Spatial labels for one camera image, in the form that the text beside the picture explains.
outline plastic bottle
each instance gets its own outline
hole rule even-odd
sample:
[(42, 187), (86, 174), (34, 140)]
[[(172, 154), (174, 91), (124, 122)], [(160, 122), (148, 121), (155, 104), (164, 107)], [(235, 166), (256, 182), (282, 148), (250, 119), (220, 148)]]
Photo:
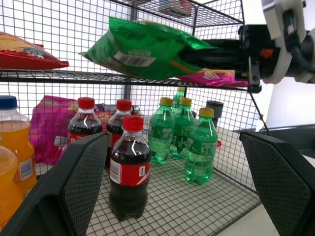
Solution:
[(151, 152), (142, 129), (142, 117), (124, 117), (124, 134), (111, 154), (109, 204), (118, 220), (140, 217), (147, 203)]
[(175, 112), (179, 108), (181, 98), (184, 97), (185, 87), (179, 87), (177, 94), (173, 97), (172, 111)]
[(14, 96), (0, 96), (0, 146), (13, 152), (19, 162), (15, 182), (26, 196), (36, 184), (34, 146), (29, 140), (29, 119), (17, 112)]
[(0, 146), (0, 232), (22, 203), (23, 195), (13, 180), (17, 169), (17, 157)]
[(199, 120), (189, 132), (187, 140), (188, 157), (185, 163), (188, 181), (205, 183), (213, 173), (213, 160), (216, 153), (218, 134), (212, 122), (214, 111), (211, 108), (199, 110)]
[(194, 125), (190, 107), (191, 99), (182, 97), (180, 106), (174, 113), (175, 127), (171, 144), (171, 154), (174, 160), (185, 159), (187, 156), (186, 140), (189, 130)]
[(160, 107), (150, 119), (148, 144), (152, 152), (152, 164), (166, 164), (173, 138), (174, 117), (171, 111), (173, 100), (160, 99)]
[(110, 146), (107, 149), (107, 158), (105, 161), (105, 169), (109, 169), (110, 166), (110, 155), (111, 150), (113, 149), (115, 143), (117, 140), (122, 136), (123, 134), (123, 118), (125, 116), (130, 116), (130, 110), (131, 110), (131, 101), (127, 99), (119, 99), (116, 103), (116, 112), (115, 114), (109, 119), (106, 129), (110, 135)]
[(67, 144), (102, 132), (102, 124), (94, 113), (95, 101), (90, 97), (80, 97), (78, 99), (78, 112), (68, 125)]

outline red snack bag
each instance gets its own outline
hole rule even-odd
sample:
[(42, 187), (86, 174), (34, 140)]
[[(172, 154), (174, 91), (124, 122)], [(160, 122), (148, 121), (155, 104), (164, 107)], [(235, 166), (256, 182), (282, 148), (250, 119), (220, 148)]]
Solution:
[(0, 67), (5, 69), (49, 70), (69, 66), (35, 45), (8, 33), (0, 32)]

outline red bottle cap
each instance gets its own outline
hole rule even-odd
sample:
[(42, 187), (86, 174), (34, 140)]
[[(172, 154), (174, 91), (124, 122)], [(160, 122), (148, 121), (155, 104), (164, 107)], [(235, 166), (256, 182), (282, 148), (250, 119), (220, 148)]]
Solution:
[(116, 108), (119, 111), (127, 112), (131, 110), (131, 101), (127, 99), (118, 99), (116, 103)]
[(78, 107), (81, 109), (93, 109), (95, 105), (95, 101), (90, 97), (79, 97), (78, 99)]
[(123, 119), (123, 129), (126, 131), (141, 131), (143, 129), (143, 118), (140, 116), (126, 116)]

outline green soda bottle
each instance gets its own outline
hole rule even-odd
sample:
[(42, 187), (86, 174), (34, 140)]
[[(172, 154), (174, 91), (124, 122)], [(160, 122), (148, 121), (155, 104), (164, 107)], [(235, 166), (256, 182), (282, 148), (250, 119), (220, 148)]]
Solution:
[(212, 122), (213, 115), (213, 109), (201, 108), (199, 120), (189, 132), (185, 174), (190, 182), (205, 183), (213, 173), (218, 142), (218, 134)]
[(171, 111), (173, 100), (160, 99), (160, 107), (150, 119), (148, 144), (152, 152), (152, 164), (166, 164), (173, 138), (174, 117)]
[(181, 98), (184, 97), (185, 87), (179, 87), (177, 94), (173, 97), (173, 107), (172, 111), (175, 112), (177, 108), (179, 108), (179, 103)]
[(194, 125), (194, 118), (190, 110), (191, 99), (182, 97), (179, 108), (174, 113), (175, 127), (171, 152), (174, 160), (185, 159), (187, 156), (186, 141), (188, 132)]

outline green chip bag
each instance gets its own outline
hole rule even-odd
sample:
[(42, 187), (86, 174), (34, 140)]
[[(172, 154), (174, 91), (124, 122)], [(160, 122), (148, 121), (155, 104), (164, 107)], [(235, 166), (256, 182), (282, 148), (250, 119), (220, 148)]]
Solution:
[(211, 48), (214, 47), (172, 27), (109, 17), (109, 31), (81, 55), (126, 75), (162, 80), (202, 69), (181, 60), (182, 50)]

